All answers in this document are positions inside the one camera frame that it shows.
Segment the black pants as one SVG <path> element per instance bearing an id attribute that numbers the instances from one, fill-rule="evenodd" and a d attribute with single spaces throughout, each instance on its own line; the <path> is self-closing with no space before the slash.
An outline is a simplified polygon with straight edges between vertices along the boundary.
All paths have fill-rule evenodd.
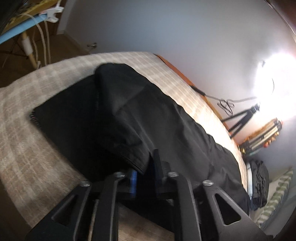
<path id="1" fill-rule="evenodd" d="M 155 149 L 193 189 L 219 185 L 246 213 L 250 200 L 234 155 L 172 98 L 126 64 L 106 63 L 33 109 L 30 118 L 88 180 L 144 173 Z"/>

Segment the folded tripod with orange cloth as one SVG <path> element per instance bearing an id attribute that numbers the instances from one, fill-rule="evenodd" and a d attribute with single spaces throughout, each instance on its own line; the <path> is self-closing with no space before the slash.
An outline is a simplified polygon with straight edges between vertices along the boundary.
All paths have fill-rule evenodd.
<path id="1" fill-rule="evenodd" d="M 274 118 L 259 130 L 249 135 L 240 145 L 239 149 L 243 156 L 251 156 L 262 148 L 267 148 L 275 141 L 282 130 L 283 122 Z"/>

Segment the green striped white pillow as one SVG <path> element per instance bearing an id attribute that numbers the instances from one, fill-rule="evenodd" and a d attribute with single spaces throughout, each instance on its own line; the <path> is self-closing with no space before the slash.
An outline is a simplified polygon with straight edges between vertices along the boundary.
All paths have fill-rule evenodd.
<path id="1" fill-rule="evenodd" d="M 288 197 L 290 184 L 293 179 L 293 169 L 288 169 L 276 180 L 270 183 L 266 205 L 258 209 L 255 214 L 254 222 L 264 230 L 275 217 L 281 206 Z"/>

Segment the blue chair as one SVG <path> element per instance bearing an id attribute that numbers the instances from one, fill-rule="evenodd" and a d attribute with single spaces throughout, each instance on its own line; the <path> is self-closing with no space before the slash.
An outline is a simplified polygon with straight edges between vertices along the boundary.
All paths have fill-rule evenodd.
<path id="1" fill-rule="evenodd" d="M 51 55 L 50 55 L 50 43 L 49 43 L 49 31 L 48 31 L 48 25 L 47 21 L 44 19 L 46 18 L 46 15 L 35 15 L 31 16 L 28 14 L 25 14 L 25 16 L 28 16 L 29 18 L 25 20 L 24 22 L 18 24 L 17 26 L 11 28 L 7 32 L 1 34 L 1 44 L 6 42 L 7 40 L 12 39 L 13 37 L 16 37 L 15 44 L 18 43 L 18 37 L 21 37 L 21 49 L 24 52 L 24 54 L 20 54 L 22 57 L 29 58 L 32 66 L 34 69 L 40 68 L 40 61 L 38 60 L 38 49 L 35 42 L 33 42 L 34 47 L 32 47 L 30 37 L 27 34 L 27 30 L 36 26 L 39 30 L 39 33 L 41 35 L 41 41 L 43 45 L 43 52 L 44 52 L 44 64 L 47 65 L 51 62 Z"/>

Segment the white clip lamp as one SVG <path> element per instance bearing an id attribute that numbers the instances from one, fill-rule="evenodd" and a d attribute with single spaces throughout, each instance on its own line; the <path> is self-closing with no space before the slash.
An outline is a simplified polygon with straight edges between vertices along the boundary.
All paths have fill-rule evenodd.
<path id="1" fill-rule="evenodd" d="M 63 13 L 64 7 L 60 6 L 61 0 L 57 1 L 57 4 L 54 7 L 46 9 L 39 13 L 39 15 L 46 15 L 45 21 L 56 23 L 59 21 L 59 18 L 56 17 L 56 14 Z"/>

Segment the yellow patterned chair cushion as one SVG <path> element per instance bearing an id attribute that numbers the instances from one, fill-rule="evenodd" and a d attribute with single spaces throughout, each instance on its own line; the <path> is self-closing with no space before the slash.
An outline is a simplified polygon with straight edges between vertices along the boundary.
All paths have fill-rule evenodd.
<path id="1" fill-rule="evenodd" d="M 29 17 L 25 16 L 25 14 L 31 16 L 38 15 L 46 9 L 56 5 L 57 3 L 58 1 L 56 0 L 28 1 L 8 18 L 8 23 L 4 25 L 3 33 L 27 20 Z"/>

